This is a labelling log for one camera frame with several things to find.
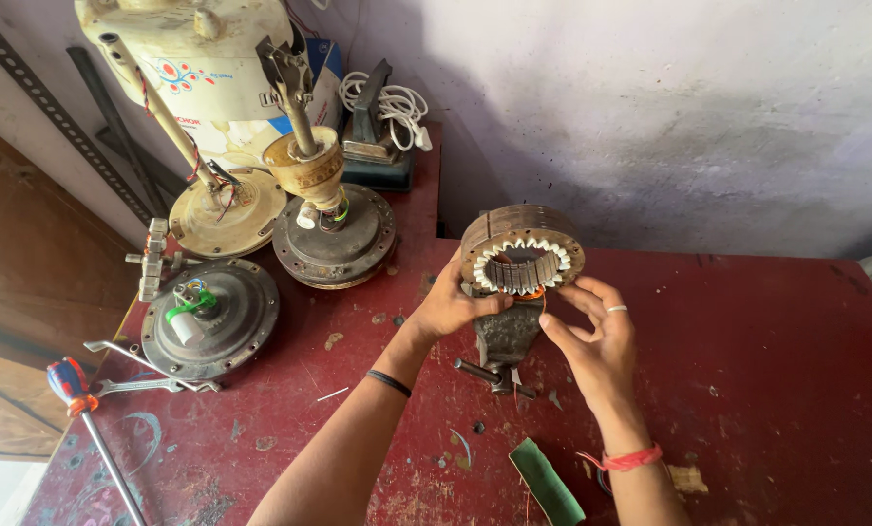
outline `left hand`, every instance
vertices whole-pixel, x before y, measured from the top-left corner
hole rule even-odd
[[[497,315],[513,305],[513,298],[503,292],[480,299],[462,292],[459,287],[462,282],[461,252],[459,247],[442,268],[423,304],[407,319],[437,339],[452,334],[477,317]]]

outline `green sandpaper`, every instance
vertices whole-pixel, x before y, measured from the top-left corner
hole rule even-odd
[[[508,457],[552,526],[575,526],[576,522],[586,518],[582,507],[533,440],[527,438],[521,442]]]

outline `white power cord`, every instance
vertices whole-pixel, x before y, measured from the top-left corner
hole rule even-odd
[[[350,112],[355,111],[355,102],[359,100],[361,88],[364,87],[367,79],[367,73],[353,71],[341,80],[339,98]],[[407,151],[414,146],[423,151],[433,149],[430,132],[425,126],[419,126],[420,119],[429,111],[427,101],[410,88],[395,85],[381,88],[381,94],[378,96],[378,120],[390,120],[390,137],[401,151]],[[395,121],[407,128],[410,133],[410,144],[405,146],[397,140],[397,133],[394,130]]]

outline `right hand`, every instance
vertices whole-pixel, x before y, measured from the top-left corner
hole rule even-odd
[[[553,315],[540,316],[540,327],[566,355],[588,408],[598,413],[615,402],[633,404],[634,326],[628,311],[608,312],[611,307],[624,305],[621,294],[615,287],[588,276],[579,276],[573,284],[557,290],[588,315],[595,327],[594,332],[589,332],[567,326]]]

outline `screwdriver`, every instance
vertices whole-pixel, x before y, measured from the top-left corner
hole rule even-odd
[[[88,392],[88,383],[85,381],[85,373],[76,360],[71,357],[64,357],[62,361],[57,361],[53,365],[46,368],[46,377],[50,381],[50,387],[56,395],[66,402],[68,411],[66,414],[75,418],[81,416],[85,421],[85,426],[88,427],[92,434],[92,439],[95,440],[95,445],[98,447],[98,452],[101,453],[101,458],[105,460],[105,465],[108,466],[108,471],[112,474],[114,484],[121,492],[121,496],[125,498],[127,511],[131,513],[131,518],[137,526],[146,526],[143,517],[140,516],[140,509],[137,503],[134,502],[134,497],[131,496],[130,490],[125,484],[125,479],[121,477],[121,472],[118,471],[117,464],[114,463],[112,454],[105,446],[105,441],[101,439],[98,433],[98,428],[92,421],[92,412],[98,408],[98,399]]]

